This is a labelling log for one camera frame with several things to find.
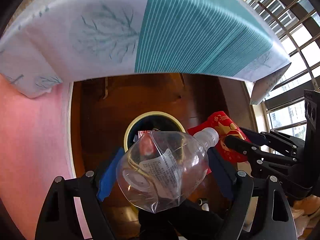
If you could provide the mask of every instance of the red packaging bag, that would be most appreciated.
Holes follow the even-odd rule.
[[[219,141],[215,148],[221,154],[223,159],[231,163],[241,163],[247,161],[246,156],[229,149],[224,143],[224,139],[228,135],[237,136],[240,139],[248,142],[250,142],[250,140],[223,111],[213,113],[204,123],[188,129],[188,133],[194,135],[196,132],[199,132],[206,127],[212,127],[218,132]]]

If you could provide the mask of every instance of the red snack wrapper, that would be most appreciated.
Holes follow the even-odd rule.
[[[156,158],[157,149],[151,139],[150,134],[148,134],[148,131],[142,134],[142,138],[139,144],[139,150],[140,150],[140,157],[142,160],[144,160],[144,156],[150,157],[151,155],[154,155],[154,158]]]
[[[138,131],[138,138],[140,138],[142,135],[144,135],[147,132],[150,132],[151,130],[144,130],[144,131]]]
[[[250,140],[223,111],[213,113],[204,123],[188,129],[188,133],[194,135],[196,132],[199,132],[206,127],[212,127],[218,132],[219,142],[215,148],[221,154],[223,159],[231,163],[241,163],[247,161],[246,156],[229,149],[224,143],[224,139],[227,137],[227,135],[237,136],[248,142],[250,142]]]

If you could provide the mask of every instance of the bottle label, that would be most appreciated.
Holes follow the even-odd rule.
[[[140,162],[139,166],[160,182],[161,185],[155,183],[160,197],[180,197],[182,171],[170,149],[157,158]]]

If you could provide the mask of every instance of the pink wall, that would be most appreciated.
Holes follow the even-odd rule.
[[[26,239],[34,239],[54,178],[73,178],[69,151],[70,84],[30,99],[0,75],[0,197]]]

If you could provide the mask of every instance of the crumpled plastic bottle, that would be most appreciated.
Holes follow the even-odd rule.
[[[175,131],[143,135],[117,165],[117,182],[128,201],[157,213],[179,206],[209,168],[207,149],[218,142],[213,128],[191,136]]]

